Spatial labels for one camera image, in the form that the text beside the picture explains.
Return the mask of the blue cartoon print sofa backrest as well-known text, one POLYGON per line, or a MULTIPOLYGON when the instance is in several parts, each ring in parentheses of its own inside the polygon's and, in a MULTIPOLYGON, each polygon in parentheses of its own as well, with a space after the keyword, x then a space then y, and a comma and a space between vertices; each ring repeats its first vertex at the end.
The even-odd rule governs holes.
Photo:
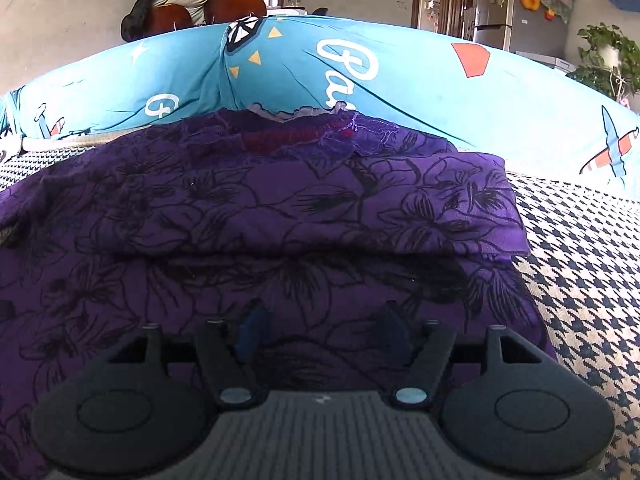
POLYGON ((123 44, 1 98, 1 128, 58 140, 215 110, 348 110, 501 157, 518 174, 639 195, 639 117, 524 56, 400 26, 270 16, 123 44))

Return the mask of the white chest freezer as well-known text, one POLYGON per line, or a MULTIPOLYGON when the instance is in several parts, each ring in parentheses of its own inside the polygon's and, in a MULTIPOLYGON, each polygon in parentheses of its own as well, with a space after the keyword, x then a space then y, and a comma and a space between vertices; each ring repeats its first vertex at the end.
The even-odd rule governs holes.
POLYGON ((551 68, 552 70, 558 70, 564 74, 573 73, 576 70, 576 66, 570 62, 557 58, 556 56, 543 55, 532 52, 516 51, 517 55, 521 55, 523 58, 528 58, 531 61, 540 63, 544 66, 551 68))

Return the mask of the white clothed dining table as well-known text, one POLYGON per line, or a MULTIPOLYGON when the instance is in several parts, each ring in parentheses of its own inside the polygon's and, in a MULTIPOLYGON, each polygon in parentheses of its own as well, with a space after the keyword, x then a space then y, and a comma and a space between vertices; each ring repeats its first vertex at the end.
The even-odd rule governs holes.
POLYGON ((285 6, 284 8, 269 8, 268 16, 275 18, 286 18, 287 16, 306 16, 307 10, 303 6, 285 6))

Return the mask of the brown wooden chair left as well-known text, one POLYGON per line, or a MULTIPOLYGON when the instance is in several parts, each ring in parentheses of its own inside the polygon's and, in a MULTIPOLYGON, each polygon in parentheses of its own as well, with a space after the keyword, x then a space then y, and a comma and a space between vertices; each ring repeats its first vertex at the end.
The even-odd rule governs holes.
POLYGON ((151 37, 193 26, 191 14, 183 6, 178 4, 152 6, 143 23, 143 36, 151 37))

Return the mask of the brown wooden chair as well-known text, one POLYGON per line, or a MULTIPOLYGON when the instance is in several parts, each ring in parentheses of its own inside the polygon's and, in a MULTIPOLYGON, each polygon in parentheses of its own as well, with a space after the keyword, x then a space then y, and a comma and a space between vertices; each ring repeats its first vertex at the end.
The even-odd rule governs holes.
POLYGON ((151 37, 193 26, 191 14, 183 6, 178 4, 152 6, 143 23, 143 36, 151 37))
POLYGON ((231 23, 240 18, 264 18, 267 7, 264 0, 207 0, 204 4, 205 24, 231 23))

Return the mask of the brown wooden chair right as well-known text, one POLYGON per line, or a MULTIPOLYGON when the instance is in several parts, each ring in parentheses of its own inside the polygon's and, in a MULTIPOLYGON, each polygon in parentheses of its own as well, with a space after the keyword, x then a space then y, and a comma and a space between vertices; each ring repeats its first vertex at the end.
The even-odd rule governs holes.
POLYGON ((204 4, 205 24, 231 23, 240 18, 264 18, 267 7, 264 0, 207 0, 204 4))

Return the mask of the green potted plant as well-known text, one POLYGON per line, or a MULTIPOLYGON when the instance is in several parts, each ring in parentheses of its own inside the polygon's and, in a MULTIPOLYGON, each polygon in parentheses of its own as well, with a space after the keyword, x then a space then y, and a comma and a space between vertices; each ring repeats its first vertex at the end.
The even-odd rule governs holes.
POLYGON ((616 102, 639 93, 639 46, 617 25, 587 25, 577 36, 579 63, 570 79, 608 96, 616 102))

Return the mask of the silver refrigerator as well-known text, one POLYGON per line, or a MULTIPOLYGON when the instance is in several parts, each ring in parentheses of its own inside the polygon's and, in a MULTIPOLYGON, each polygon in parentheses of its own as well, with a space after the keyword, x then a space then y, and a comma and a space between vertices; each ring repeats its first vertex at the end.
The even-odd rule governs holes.
POLYGON ((473 40, 488 47, 560 58, 575 0, 476 0, 473 40))

